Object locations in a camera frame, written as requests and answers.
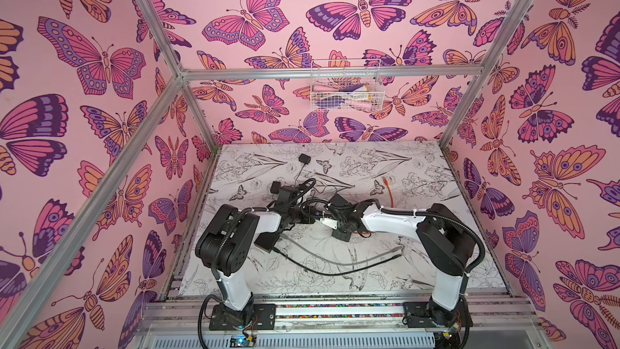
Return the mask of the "black power adapter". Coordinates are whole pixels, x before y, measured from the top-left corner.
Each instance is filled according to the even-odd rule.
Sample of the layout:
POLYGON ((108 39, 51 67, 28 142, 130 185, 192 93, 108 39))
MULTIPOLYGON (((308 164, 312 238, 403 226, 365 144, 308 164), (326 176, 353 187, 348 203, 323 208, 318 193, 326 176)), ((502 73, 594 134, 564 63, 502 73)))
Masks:
POLYGON ((283 201, 291 198, 292 194, 295 192, 295 188, 284 185, 279 181, 274 181, 271 184, 270 192, 276 195, 276 200, 283 201))
POLYGON ((329 174, 329 170, 333 167, 329 160, 315 160, 304 153, 302 153, 298 161, 301 163, 301 168, 295 178, 295 185, 302 184, 306 179, 316 179, 315 188, 320 192, 324 192, 328 187, 326 177, 329 174))

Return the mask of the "black network switch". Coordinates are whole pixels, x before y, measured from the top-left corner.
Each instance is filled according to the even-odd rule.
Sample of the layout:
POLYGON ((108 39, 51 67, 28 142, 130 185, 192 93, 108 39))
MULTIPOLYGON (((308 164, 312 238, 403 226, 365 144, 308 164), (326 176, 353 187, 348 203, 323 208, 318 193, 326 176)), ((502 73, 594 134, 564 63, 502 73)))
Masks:
POLYGON ((279 241, 280 235, 280 231, 257 233, 257 237, 253 243, 255 247, 258 247, 260 250, 271 253, 276 243, 279 241))

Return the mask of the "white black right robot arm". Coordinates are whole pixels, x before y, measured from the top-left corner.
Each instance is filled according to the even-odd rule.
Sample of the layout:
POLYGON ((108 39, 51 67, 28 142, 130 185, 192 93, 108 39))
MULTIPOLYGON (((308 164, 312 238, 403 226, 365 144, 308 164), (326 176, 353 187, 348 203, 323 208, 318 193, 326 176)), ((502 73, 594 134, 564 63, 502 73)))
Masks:
POLYGON ((405 302, 402 323, 408 328, 436 329, 435 347, 464 348, 473 321, 466 292, 471 271, 482 263, 481 238, 445 205, 428 209, 388 208, 377 200, 337 205, 329 202, 320 221, 336 234, 395 234, 418 240, 435 268, 427 302, 405 302))

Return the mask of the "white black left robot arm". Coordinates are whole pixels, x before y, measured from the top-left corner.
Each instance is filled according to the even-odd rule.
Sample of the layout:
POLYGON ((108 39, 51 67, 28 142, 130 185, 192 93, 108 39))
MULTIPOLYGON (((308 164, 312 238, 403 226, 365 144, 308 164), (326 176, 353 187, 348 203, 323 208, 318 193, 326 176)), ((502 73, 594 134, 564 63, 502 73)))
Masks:
POLYGON ((276 200, 266 207, 239 209, 221 205, 207 229, 195 243, 195 256, 216 280, 221 296, 216 308, 229 326, 244 329, 257 318, 253 315, 254 296, 242 267, 254 242, 265 251, 274 250, 280 235, 297 224, 314 220, 301 213, 305 195, 316 179, 287 186, 274 182, 271 192, 276 200))

